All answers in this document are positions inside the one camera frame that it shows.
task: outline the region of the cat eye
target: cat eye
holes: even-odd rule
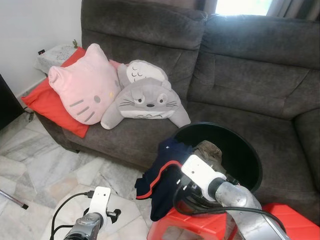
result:
[[[158,104],[165,104],[166,102],[167,102],[167,100],[168,100],[168,97],[167,97],[167,95],[166,94],[164,94],[164,93],[161,93],[159,96],[158,96],[158,99],[157,99],[157,102],[158,102]]]
[[[139,99],[135,99],[134,102],[136,104],[143,104],[145,102],[145,96],[142,96]]]

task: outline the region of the trash bin rim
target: trash bin rim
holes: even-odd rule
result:
[[[260,187],[260,184],[262,182],[263,169],[262,169],[262,164],[261,164],[260,158],[257,154],[257,151],[252,147],[252,145],[247,140],[245,140],[242,136],[240,136],[238,133],[236,133],[235,131],[233,131],[225,126],[221,126],[219,124],[209,122],[209,121],[201,121],[201,122],[195,122],[195,123],[190,123],[190,124],[184,125],[183,127],[180,127],[177,131],[175,131],[175,133],[172,135],[172,137],[175,139],[179,132],[181,132],[182,130],[184,130],[186,128],[196,126],[196,125],[212,125],[215,127],[222,128],[222,129],[227,130],[228,132],[236,135],[238,138],[240,138],[242,141],[244,141],[246,143],[246,145],[251,149],[255,159],[257,160],[257,165],[258,165],[258,179],[257,179],[257,182],[255,183],[255,185],[253,186],[253,188],[250,190],[252,193],[254,193]]]

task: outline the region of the sofa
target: sofa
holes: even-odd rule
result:
[[[212,122],[256,150],[262,203],[285,203],[319,224],[320,25],[253,15],[221,16],[132,0],[82,0],[82,46],[109,59],[161,67],[192,123]],[[54,140],[149,168],[158,143],[177,127],[168,119],[97,123],[84,138],[38,115]]]

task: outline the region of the marble floor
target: marble floor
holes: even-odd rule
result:
[[[49,240],[55,209],[75,193],[111,188],[108,210],[121,209],[114,224],[100,230],[98,240],[146,240],[151,200],[136,200],[134,188],[142,172],[111,159],[73,153],[58,145],[35,117],[22,115],[0,131],[0,189],[29,205],[27,210],[0,195],[0,240]],[[90,205],[78,196],[59,212],[55,225],[72,225]],[[62,240],[68,228],[60,229]],[[198,235],[170,227],[164,240],[197,240]]]

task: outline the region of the white wall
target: white wall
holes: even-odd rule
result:
[[[44,79],[38,51],[81,46],[81,0],[0,0],[0,74],[16,97]]]

